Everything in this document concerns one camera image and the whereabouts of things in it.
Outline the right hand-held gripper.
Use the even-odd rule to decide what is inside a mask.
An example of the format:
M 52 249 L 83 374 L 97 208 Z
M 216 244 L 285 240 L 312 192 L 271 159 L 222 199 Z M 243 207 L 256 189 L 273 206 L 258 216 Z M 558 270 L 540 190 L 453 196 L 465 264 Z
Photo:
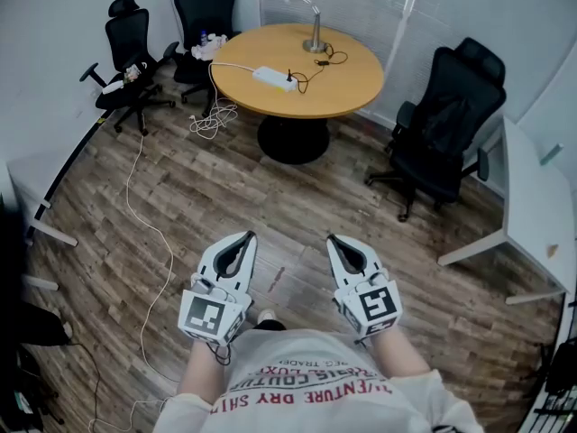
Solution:
M 347 235 L 329 235 L 326 247 L 338 287 L 335 302 L 356 336 L 367 338 L 394 327 L 403 312 L 398 287 L 381 268 L 375 250 Z M 369 276 L 349 284 L 359 274 Z

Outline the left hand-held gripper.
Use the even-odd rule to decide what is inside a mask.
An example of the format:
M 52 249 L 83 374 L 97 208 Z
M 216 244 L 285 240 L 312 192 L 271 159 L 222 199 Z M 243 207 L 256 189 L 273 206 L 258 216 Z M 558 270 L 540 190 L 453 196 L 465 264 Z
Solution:
M 191 338 L 227 346 L 246 319 L 258 241 L 244 231 L 221 239 L 203 253 L 191 288 L 184 289 L 178 328 Z M 224 282 L 210 279 L 225 279 Z

